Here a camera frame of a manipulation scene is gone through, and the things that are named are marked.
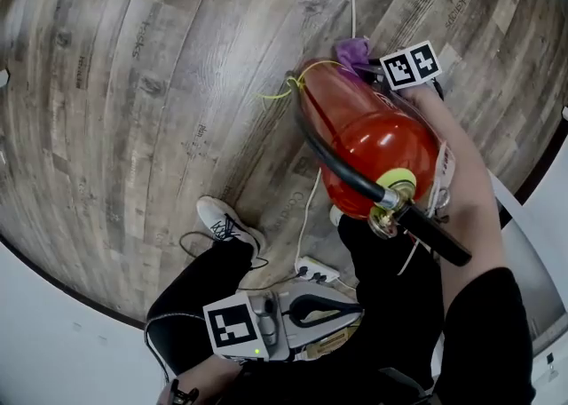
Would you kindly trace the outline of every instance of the wood laminate floor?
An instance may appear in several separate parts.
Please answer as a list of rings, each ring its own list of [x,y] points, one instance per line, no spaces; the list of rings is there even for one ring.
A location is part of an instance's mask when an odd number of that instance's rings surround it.
[[[430,39],[447,104],[515,190],[568,92],[566,0],[357,0],[378,56]],[[188,264],[201,195],[290,273],[317,172],[283,76],[351,34],[350,0],[0,0],[0,232],[41,268],[136,318]],[[353,283],[316,194],[304,253]],[[190,238],[187,246],[207,243]]]

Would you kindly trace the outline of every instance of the sneaker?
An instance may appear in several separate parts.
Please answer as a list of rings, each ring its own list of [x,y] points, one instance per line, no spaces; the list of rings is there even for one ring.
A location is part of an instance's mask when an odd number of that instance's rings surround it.
[[[339,221],[343,215],[342,211],[335,205],[329,210],[329,220],[334,226],[339,226]]]
[[[266,238],[262,233],[243,224],[231,206],[212,196],[202,196],[197,201],[197,213],[219,241],[238,239],[252,245],[251,261],[255,265],[256,257],[266,249]]]

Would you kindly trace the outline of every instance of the red fire extinguisher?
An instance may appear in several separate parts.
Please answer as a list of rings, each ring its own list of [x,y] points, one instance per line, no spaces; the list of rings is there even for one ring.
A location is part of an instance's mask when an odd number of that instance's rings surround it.
[[[419,200],[434,179],[438,146],[430,131],[349,70],[308,62],[302,108],[335,153],[382,187],[406,187]],[[327,166],[322,178],[333,203],[354,218],[368,218],[375,203]]]

